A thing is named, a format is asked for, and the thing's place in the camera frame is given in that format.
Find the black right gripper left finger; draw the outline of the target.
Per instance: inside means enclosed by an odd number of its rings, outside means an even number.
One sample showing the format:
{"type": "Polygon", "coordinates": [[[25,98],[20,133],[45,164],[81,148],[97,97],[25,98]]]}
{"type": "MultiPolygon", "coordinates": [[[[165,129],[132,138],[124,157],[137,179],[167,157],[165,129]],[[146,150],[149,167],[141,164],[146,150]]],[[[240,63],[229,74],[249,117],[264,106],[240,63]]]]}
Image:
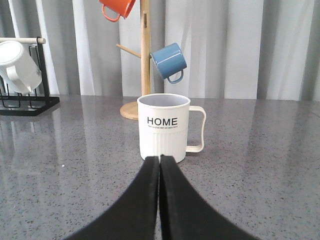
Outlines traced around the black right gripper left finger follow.
{"type": "Polygon", "coordinates": [[[160,161],[145,159],[120,198],[101,216],[68,240],[153,240],[158,209],[160,161]]]}

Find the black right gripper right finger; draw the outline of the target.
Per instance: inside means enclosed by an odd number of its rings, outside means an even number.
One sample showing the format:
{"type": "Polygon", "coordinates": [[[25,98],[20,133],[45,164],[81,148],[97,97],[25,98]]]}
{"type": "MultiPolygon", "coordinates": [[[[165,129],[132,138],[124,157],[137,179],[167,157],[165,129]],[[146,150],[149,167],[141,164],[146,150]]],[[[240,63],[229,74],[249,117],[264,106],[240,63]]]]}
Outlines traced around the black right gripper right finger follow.
{"type": "Polygon", "coordinates": [[[172,156],[160,156],[159,213],[163,240],[254,240],[212,208],[172,156]]]}

